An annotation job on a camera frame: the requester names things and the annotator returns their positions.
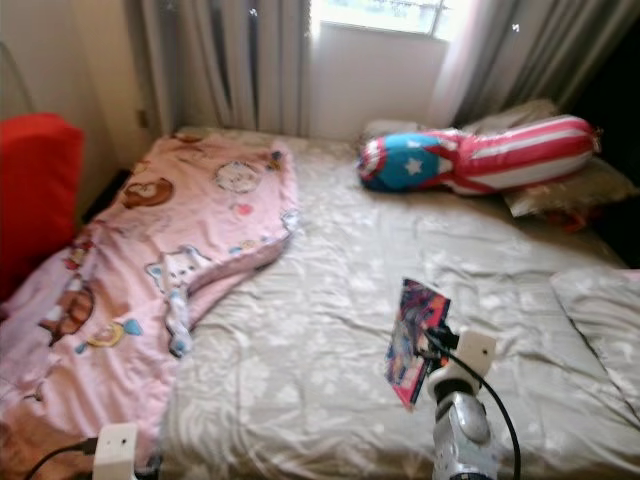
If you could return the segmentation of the colourful cartoon cover book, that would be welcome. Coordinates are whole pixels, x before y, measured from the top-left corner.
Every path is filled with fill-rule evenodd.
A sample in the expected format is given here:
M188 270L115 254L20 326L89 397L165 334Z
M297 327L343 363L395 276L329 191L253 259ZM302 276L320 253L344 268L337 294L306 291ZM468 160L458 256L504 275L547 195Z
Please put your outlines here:
M396 321L385 355L384 378L408 412L415 410L426 375L436 364L428 332L445 325L449 307L451 300L429 285L410 278L402 280Z

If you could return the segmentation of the pink cartoon print blanket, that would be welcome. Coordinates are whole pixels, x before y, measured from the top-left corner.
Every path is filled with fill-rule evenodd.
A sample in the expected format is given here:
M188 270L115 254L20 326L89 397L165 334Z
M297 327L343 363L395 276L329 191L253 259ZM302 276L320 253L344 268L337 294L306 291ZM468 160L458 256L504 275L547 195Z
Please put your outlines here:
M90 461L59 449L119 422L137 425L146 468L193 329L278 260L298 224L283 142L157 141L113 204L1 306L3 479L86 474Z

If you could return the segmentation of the beige satin bedspread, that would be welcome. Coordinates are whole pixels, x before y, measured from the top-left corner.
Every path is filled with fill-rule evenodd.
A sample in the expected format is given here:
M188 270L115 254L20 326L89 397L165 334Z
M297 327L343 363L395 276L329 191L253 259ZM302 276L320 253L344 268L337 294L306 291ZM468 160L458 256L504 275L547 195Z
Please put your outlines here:
M550 287L562 271L620 265L600 239L513 218L499 198L367 191L351 143L285 145L300 227L196 326L159 480L428 477L430 399L404 410L384 378L406 278L451 300L453 328L497 337L488 380L524 480L640 479L640 419Z

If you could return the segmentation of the star and stripes bolster pillow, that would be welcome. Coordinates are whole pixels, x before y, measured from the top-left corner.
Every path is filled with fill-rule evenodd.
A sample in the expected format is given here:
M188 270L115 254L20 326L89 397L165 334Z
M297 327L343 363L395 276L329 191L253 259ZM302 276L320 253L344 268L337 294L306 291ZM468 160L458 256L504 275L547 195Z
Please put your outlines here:
M379 192L447 188L493 195L568 177L595 152L595 129L579 116L561 115L497 134L385 134L358 151L356 170L366 188Z

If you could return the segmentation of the beige patterned pillow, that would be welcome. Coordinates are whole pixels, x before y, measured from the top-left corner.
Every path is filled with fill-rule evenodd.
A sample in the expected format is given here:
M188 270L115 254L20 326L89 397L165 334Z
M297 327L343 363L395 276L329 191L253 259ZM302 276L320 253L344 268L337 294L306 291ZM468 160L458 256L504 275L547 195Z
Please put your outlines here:
M640 188L599 157L593 157L579 172L566 178L503 193L516 218L547 212L580 214L636 195L640 195Z

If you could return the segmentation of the plain beige pillow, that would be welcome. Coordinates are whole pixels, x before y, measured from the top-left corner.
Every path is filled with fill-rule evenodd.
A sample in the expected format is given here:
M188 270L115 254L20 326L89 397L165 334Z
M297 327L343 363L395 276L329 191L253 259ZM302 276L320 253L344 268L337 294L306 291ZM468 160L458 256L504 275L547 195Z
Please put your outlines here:
M465 131L474 134L499 134L511 131L521 125L543 122L561 114L561 109L548 99L535 99L513 106L504 111L499 111L475 123L466 125Z

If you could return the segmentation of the large red cushion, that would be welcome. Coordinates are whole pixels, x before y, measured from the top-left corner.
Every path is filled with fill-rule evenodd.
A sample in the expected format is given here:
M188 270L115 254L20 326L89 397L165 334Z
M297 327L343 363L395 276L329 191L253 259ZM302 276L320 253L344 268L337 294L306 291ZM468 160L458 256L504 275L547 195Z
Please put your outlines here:
M0 123L0 300L76 232L84 134L52 113Z

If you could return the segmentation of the bright window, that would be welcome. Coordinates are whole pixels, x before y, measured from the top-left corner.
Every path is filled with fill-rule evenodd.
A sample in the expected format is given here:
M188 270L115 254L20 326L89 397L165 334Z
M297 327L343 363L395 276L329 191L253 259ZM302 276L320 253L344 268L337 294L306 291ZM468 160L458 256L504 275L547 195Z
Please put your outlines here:
M468 0L310 0L310 6L321 24L449 40Z

